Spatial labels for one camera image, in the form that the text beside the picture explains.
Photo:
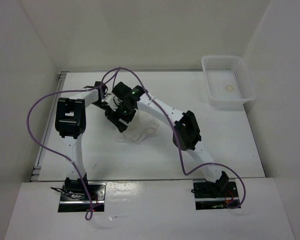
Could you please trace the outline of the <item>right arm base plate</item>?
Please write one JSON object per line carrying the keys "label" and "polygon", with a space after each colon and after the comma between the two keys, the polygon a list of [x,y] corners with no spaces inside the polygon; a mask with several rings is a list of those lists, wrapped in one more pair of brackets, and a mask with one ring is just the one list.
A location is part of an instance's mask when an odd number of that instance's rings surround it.
{"label": "right arm base plate", "polygon": [[230,180],[221,191],[217,191],[211,182],[193,181],[191,192],[194,195],[196,210],[231,209],[241,203],[234,180]]}

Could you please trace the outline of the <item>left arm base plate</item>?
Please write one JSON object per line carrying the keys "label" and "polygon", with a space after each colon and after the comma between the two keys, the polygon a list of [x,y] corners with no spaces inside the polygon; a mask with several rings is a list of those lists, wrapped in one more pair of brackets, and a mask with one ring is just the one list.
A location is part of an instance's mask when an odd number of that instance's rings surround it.
{"label": "left arm base plate", "polygon": [[[106,197],[105,182],[88,182],[88,191],[93,204],[93,212],[104,212]],[[51,187],[52,190],[60,194],[58,212],[78,213],[90,210],[90,201],[86,192],[74,192],[66,190],[65,187]]]}

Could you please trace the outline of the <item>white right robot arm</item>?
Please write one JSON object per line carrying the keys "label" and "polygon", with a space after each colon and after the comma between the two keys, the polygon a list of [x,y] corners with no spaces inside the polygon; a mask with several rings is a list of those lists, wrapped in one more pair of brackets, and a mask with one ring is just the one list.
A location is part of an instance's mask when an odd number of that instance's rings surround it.
{"label": "white right robot arm", "polygon": [[111,93],[106,94],[103,101],[109,107],[105,112],[107,118],[120,132],[127,130],[128,123],[133,120],[137,111],[148,113],[170,127],[173,144],[200,165],[207,182],[199,190],[201,194],[217,198],[227,190],[229,177],[213,163],[212,156],[203,144],[199,124],[192,111],[177,110],[155,99],[140,85],[130,88],[123,82],[119,82]]}

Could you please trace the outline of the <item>white pleated skirt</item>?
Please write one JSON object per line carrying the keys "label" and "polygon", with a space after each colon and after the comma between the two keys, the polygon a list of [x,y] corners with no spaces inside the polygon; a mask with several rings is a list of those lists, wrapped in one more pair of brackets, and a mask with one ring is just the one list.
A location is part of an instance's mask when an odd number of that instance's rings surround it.
{"label": "white pleated skirt", "polygon": [[137,110],[132,121],[124,132],[117,131],[118,143],[132,142],[138,145],[145,138],[152,135],[160,126],[159,121],[145,111]]}

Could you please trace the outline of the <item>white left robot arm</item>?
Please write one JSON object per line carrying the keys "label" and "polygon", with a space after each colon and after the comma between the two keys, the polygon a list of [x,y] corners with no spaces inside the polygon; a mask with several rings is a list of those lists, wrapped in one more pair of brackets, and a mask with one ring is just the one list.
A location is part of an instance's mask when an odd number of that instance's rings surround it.
{"label": "white left robot arm", "polygon": [[88,198],[90,193],[82,153],[82,138],[87,127],[86,108],[94,105],[109,114],[112,109],[103,101],[107,90],[106,85],[96,81],[93,86],[86,86],[83,92],[69,98],[60,97],[57,101],[55,129],[62,138],[65,158],[69,162],[63,192],[78,200]]}

